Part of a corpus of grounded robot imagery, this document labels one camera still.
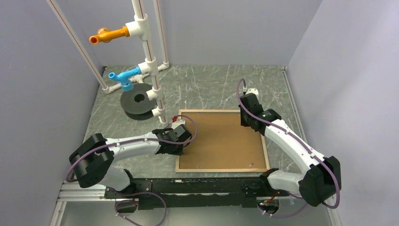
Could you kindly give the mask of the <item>blue picture frame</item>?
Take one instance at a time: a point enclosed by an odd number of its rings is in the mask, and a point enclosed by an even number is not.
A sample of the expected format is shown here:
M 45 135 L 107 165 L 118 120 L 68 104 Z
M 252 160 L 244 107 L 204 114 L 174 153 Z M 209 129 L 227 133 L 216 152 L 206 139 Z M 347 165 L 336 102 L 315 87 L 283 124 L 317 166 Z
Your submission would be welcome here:
M 239 110 L 181 109 L 196 138 L 176 160 L 178 173 L 247 173 L 270 169 L 265 138 L 240 124 Z

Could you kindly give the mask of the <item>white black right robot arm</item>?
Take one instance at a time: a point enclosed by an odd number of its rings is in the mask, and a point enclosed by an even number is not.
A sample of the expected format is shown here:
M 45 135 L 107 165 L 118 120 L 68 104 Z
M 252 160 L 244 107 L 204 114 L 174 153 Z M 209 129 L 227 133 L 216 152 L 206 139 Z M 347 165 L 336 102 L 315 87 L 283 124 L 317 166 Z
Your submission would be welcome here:
M 264 110 L 256 94 L 247 92 L 238 98 L 240 123 L 277 144 L 297 165 L 300 172 L 290 173 L 273 168 L 260 176 L 259 189 L 264 195 L 284 190 L 302 197 L 309 205 L 317 207 L 336 196 L 340 201 L 341 169 L 334 157 L 325 157 L 304 142 L 274 110 Z

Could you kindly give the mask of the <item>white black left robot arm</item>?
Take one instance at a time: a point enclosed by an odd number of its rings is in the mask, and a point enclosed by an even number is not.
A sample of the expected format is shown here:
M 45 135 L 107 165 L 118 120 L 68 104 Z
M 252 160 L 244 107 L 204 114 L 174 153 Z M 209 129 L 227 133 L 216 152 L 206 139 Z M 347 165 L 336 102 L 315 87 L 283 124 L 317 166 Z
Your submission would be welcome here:
M 81 188 L 103 185 L 128 198 L 136 189 L 133 176 L 127 169 L 113 167 L 114 162 L 140 155 L 181 155 L 194 137 L 184 124 L 128 138 L 104 138 L 97 133 L 70 155 L 67 176 L 74 173 Z

